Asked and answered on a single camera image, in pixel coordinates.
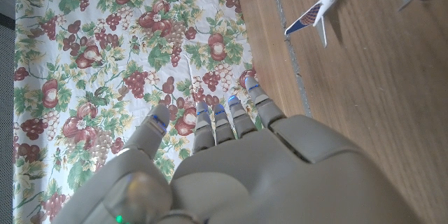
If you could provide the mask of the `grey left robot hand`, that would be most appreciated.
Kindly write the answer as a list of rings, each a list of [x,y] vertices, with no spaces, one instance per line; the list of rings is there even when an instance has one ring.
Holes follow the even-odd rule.
[[[192,155],[167,180],[155,166],[169,110],[153,107],[124,148],[56,223],[418,223],[355,143],[304,115],[286,116],[252,77],[257,129],[237,97],[197,104]]]

